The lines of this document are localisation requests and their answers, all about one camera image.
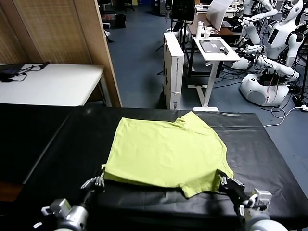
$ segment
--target bottle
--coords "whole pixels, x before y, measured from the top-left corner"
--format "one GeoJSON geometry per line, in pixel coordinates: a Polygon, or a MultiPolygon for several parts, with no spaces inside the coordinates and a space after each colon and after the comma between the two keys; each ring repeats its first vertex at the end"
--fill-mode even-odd
{"type": "Polygon", "coordinates": [[[196,33],[196,38],[197,39],[201,39],[202,28],[203,28],[203,22],[199,21],[198,22],[198,27],[197,27],[197,33],[196,33]]]}

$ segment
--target white cardboard box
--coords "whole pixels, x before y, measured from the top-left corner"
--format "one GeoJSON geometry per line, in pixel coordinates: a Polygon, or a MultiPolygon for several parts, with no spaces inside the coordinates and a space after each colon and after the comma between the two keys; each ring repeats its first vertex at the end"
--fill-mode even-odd
{"type": "Polygon", "coordinates": [[[174,33],[164,33],[164,95],[167,109],[178,109],[181,99],[184,53],[174,33]]]}

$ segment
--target white desk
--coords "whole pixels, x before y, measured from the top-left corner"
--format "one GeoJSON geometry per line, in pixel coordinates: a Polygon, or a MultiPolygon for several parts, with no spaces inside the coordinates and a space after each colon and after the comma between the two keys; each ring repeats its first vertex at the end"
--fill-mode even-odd
{"type": "Polygon", "coordinates": [[[204,60],[212,63],[212,69],[211,69],[210,77],[208,80],[208,84],[194,87],[197,89],[198,96],[199,96],[202,107],[194,107],[193,110],[194,111],[216,111],[218,112],[219,110],[217,107],[208,107],[208,102],[210,100],[212,89],[215,83],[215,78],[216,78],[219,62],[238,61],[241,58],[221,37],[210,37],[210,39],[220,40],[221,43],[225,46],[225,49],[229,51],[227,55],[223,53],[217,53],[217,54],[205,53],[203,48],[200,45],[200,41],[203,39],[198,39],[198,38],[196,39],[196,37],[194,37],[193,39],[195,43],[197,44],[198,49],[200,53],[202,54],[204,60]],[[202,88],[206,88],[205,95],[203,95],[202,88]]]}
{"type": "MultiPolygon", "coordinates": [[[[196,9],[196,15],[201,14],[201,13],[207,13],[208,7],[207,8],[203,8],[202,5],[195,5],[195,9],[196,9]]],[[[225,14],[225,18],[233,18],[234,14],[236,12],[239,11],[239,8],[233,8],[233,7],[229,7],[227,9],[227,12],[225,14]]]]}
{"type": "Polygon", "coordinates": [[[23,82],[0,82],[0,103],[84,105],[102,77],[103,67],[99,65],[49,64],[40,71],[27,72],[23,82]]]}

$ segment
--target yellow t-shirt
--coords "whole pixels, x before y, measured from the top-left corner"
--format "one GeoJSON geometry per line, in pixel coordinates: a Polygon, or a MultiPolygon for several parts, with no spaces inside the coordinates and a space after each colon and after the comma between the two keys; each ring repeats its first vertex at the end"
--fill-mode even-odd
{"type": "Polygon", "coordinates": [[[189,112],[175,122],[122,118],[105,169],[105,179],[181,187],[186,198],[216,191],[220,169],[229,177],[227,147],[217,133],[189,112]]]}

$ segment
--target wooden partition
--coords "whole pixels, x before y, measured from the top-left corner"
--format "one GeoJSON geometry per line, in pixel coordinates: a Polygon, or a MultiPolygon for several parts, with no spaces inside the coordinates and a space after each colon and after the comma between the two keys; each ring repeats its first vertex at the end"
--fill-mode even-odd
{"type": "Polygon", "coordinates": [[[121,107],[96,0],[0,0],[0,63],[100,64],[121,107]]]}

